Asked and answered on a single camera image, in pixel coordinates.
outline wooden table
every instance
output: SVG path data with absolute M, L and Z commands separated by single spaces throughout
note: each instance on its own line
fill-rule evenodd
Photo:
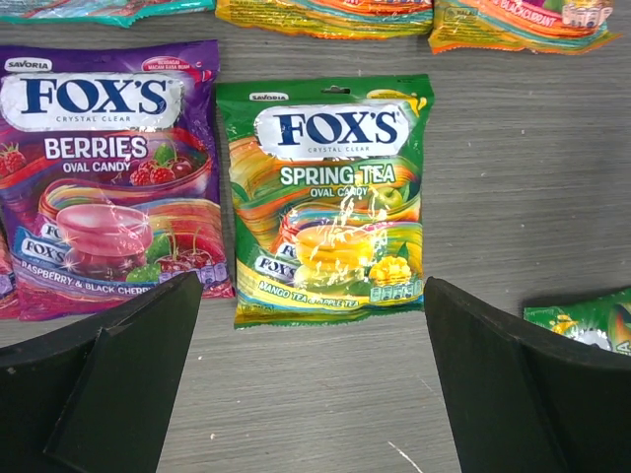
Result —
M 627 37 L 581 57 L 432 56 L 425 37 L 287 37 L 211 14 L 129 31 L 2 25 L 0 43 L 92 48 L 216 37 L 226 82 L 429 73 L 437 101 L 426 133 L 425 267 L 518 313 L 530 298 L 631 285 L 631 5 L 616 8 L 611 27 Z M 223 198 L 232 252 L 225 186 Z M 459 471 L 421 313 L 235 332 L 234 309 L 234 301 L 203 303 L 160 472 Z M 70 321 L 4 321 L 0 345 Z

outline green candy bag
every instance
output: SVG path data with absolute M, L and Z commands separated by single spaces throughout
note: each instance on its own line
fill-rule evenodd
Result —
M 573 340 L 631 356 L 631 289 L 586 303 L 527 307 L 524 319 Z
M 236 326 L 423 306 L 427 76 L 221 84 L 236 219 Z

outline wood grain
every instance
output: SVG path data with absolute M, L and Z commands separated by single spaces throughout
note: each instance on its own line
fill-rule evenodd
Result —
M 631 5 L 611 27 L 631 33 Z M 287 37 L 211 14 L 94 25 L 3 25 L 1 43 L 124 47 L 216 37 L 222 81 L 430 74 L 425 266 L 500 308 L 631 282 L 629 39 L 581 57 L 455 51 L 426 39 Z M 225 137 L 221 135 L 224 183 Z M 232 206 L 223 186 L 226 243 Z M 425 320 L 235 332 L 204 302 L 159 471 L 459 471 Z M 0 345 L 72 319 L 2 322 Z

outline green apple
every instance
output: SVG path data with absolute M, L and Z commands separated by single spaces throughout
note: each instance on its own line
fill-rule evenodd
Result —
M 374 205 L 377 209 L 395 209 L 403 205 L 403 196 L 394 187 L 380 187 L 374 196 Z

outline candy bag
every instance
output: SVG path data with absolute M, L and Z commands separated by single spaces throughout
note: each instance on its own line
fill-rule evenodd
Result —
M 0 205 L 23 319 L 121 304 L 183 271 L 233 295 L 210 126 L 216 41 L 0 46 Z
M 0 0 L 0 20 L 11 23 L 98 22 L 130 27 L 140 18 L 212 9 L 214 0 Z
M 431 0 L 218 0 L 216 15 L 241 27 L 338 39 L 427 34 Z
M 11 254 L 4 235 L 0 233 L 0 318 L 17 318 L 19 315 L 20 304 Z
M 580 54 L 615 39 L 613 0 L 435 0 L 434 52 L 457 47 Z
M 236 326 L 423 305 L 427 76 L 221 84 L 237 229 Z
M 573 340 L 631 356 L 631 290 L 593 301 L 527 307 L 524 318 Z

